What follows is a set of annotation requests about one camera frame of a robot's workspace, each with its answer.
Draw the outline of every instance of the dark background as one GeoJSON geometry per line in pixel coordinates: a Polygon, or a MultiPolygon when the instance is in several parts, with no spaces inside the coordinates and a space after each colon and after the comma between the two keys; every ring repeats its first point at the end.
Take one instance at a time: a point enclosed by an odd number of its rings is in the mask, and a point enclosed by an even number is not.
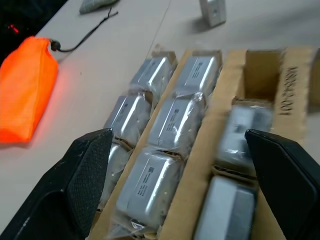
{"type": "Polygon", "coordinates": [[[36,35],[67,0],[0,0],[0,64],[36,35]]]}

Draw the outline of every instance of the orange pouch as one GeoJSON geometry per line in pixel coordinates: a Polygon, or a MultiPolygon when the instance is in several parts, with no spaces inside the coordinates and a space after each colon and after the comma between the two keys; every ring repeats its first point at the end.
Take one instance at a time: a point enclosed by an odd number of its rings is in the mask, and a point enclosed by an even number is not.
{"type": "Polygon", "coordinates": [[[29,37],[0,68],[0,143],[26,143],[38,125],[55,85],[58,63],[50,40],[29,37]]]}

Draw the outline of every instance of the silver metal casing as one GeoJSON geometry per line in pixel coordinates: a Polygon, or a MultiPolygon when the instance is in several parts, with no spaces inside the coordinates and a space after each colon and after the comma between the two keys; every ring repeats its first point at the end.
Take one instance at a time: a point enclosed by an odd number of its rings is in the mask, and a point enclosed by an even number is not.
{"type": "Polygon", "coordinates": [[[254,189],[213,177],[193,240],[249,240],[255,208],[254,189]]]}
{"type": "Polygon", "coordinates": [[[115,137],[134,147],[149,121],[150,113],[151,104],[144,94],[120,96],[104,127],[111,128],[115,137]]]}
{"type": "Polygon", "coordinates": [[[188,98],[168,98],[153,123],[147,144],[187,157],[202,122],[204,103],[188,98]]]}
{"type": "Polygon", "coordinates": [[[212,28],[227,20],[226,0],[200,0],[200,8],[204,20],[212,28]]]}
{"type": "Polygon", "coordinates": [[[165,91],[173,71],[167,57],[146,59],[131,80],[130,88],[151,92],[156,104],[165,91]]]}
{"type": "Polygon", "coordinates": [[[242,174],[255,176],[245,133],[247,129],[269,132],[273,120],[268,107],[233,105],[218,146],[217,166],[235,166],[242,174]]]}
{"type": "Polygon", "coordinates": [[[170,155],[144,148],[116,201],[116,210],[157,231],[165,220],[183,166],[170,155]]]}
{"type": "Polygon", "coordinates": [[[98,205],[99,210],[103,210],[111,193],[125,169],[130,153],[118,143],[112,143],[110,148],[108,167],[106,169],[103,191],[98,205]]]}
{"type": "Polygon", "coordinates": [[[174,90],[202,92],[208,97],[216,86],[218,73],[219,61],[216,56],[190,56],[174,90]]]}

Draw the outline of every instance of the silver battery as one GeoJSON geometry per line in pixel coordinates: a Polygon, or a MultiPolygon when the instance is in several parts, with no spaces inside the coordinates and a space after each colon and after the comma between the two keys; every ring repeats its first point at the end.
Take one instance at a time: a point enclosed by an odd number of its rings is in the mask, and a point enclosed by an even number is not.
{"type": "Polygon", "coordinates": [[[202,92],[208,97],[214,90],[219,73],[216,56],[191,56],[176,82],[175,91],[202,92]]]}
{"type": "Polygon", "coordinates": [[[109,116],[105,128],[111,128],[113,135],[136,146],[150,117],[151,104],[144,94],[120,96],[109,116]]]}
{"type": "Polygon", "coordinates": [[[254,189],[229,178],[215,176],[193,240],[248,240],[255,207],[254,189]]]}
{"type": "Polygon", "coordinates": [[[202,122],[204,106],[193,98],[164,101],[149,133],[147,144],[187,157],[202,122]]]}
{"type": "Polygon", "coordinates": [[[144,148],[116,201],[116,210],[157,231],[166,218],[182,172],[182,161],[144,148]]]}
{"type": "Polygon", "coordinates": [[[151,92],[156,104],[165,91],[173,71],[167,57],[146,59],[131,80],[130,88],[151,92]]]}
{"type": "Polygon", "coordinates": [[[227,20],[226,0],[200,0],[200,8],[204,20],[212,28],[227,20]]]}
{"type": "Polygon", "coordinates": [[[130,153],[118,143],[112,143],[110,148],[108,167],[106,169],[105,182],[98,205],[99,210],[103,210],[109,197],[114,190],[125,166],[129,160],[130,153]]]}
{"type": "Polygon", "coordinates": [[[269,107],[233,105],[218,146],[215,164],[255,176],[245,133],[247,129],[269,132],[272,119],[269,107]]]}

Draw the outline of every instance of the table surface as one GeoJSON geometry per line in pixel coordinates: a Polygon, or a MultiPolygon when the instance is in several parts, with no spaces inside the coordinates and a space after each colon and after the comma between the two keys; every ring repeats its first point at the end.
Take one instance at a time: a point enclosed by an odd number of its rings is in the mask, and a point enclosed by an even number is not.
{"type": "MultiPolygon", "coordinates": [[[[79,15],[81,0],[69,0],[39,36],[73,47],[107,10],[79,15]]],[[[121,0],[119,15],[105,22],[70,54],[54,53],[58,78],[29,144],[0,146],[0,233],[41,176],[62,158],[71,142],[104,126],[118,96],[156,44],[187,48],[275,49],[320,44],[318,0],[226,0],[227,21],[208,29],[199,0],[121,0]]],[[[320,113],[307,118],[305,148],[320,160],[320,113]]]]}

